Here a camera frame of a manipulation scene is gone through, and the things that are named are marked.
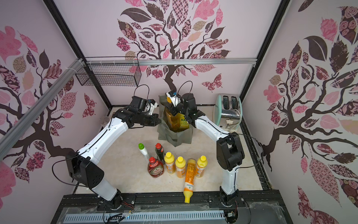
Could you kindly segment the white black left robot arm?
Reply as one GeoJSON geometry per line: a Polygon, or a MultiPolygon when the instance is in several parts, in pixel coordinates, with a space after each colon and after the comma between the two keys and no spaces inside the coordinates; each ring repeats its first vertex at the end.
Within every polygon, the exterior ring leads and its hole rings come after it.
{"type": "Polygon", "coordinates": [[[70,177],[97,194],[109,209],[120,208],[123,199],[120,190],[105,179],[104,171],[98,167],[98,163],[115,140],[134,125],[141,127],[159,125],[161,123],[159,115],[153,112],[157,107],[158,104],[153,99],[133,96],[131,103],[117,110],[109,123],[92,141],[65,157],[70,177]]]}

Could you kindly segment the green fabric shopping bag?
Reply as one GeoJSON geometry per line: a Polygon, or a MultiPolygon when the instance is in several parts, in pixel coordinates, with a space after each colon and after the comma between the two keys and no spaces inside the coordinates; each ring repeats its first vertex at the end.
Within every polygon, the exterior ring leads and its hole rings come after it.
{"type": "Polygon", "coordinates": [[[159,95],[159,118],[161,124],[157,126],[158,140],[167,141],[174,147],[184,144],[191,144],[193,138],[194,127],[189,126],[188,129],[182,131],[172,131],[167,124],[167,117],[165,115],[165,107],[162,105],[166,101],[164,95],[159,95]]]}

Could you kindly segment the yellow pump soap bottle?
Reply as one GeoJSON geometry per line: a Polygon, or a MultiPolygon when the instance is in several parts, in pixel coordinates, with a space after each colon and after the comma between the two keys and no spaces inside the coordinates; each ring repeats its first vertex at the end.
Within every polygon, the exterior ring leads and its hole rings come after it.
{"type": "Polygon", "coordinates": [[[184,116],[180,116],[177,118],[175,126],[173,126],[173,127],[175,127],[176,132],[181,132],[181,131],[185,131],[185,130],[189,129],[190,125],[186,121],[184,116]]]}

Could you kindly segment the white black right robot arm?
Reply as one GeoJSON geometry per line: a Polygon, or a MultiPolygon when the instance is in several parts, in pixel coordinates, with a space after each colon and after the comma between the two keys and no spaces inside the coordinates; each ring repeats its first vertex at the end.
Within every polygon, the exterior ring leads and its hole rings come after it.
{"type": "Polygon", "coordinates": [[[225,132],[214,124],[202,111],[197,108],[194,95],[186,93],[183,96],[175,91],[166,94],[169,109],[173,114],[181,113],[186,121],[194,128],[205,133],[216,143],[216,159],[223,169],[222,184],[220,186],[221,202],[229,207],[239,197],[237,187],[237,172],[244,169],[242,161],[245,158],[240,140],[240,134],[225,132]]]}

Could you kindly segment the large orange pump soap bottle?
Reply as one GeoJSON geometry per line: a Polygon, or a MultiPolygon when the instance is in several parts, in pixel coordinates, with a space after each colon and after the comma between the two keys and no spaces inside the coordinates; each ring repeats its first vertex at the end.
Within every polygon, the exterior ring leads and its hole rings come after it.
{"type": "Polygon", "coordinates": [[[172,113],[169,111],[167,107],[165,108],[165,115],[167,118],[167,125],[169,126],[170,130],[176,132],[175,127],[173,126],[175,126],[176,120],[179,117],[179,115],[178,114],[175,116],[172,115],[172,113]]]}

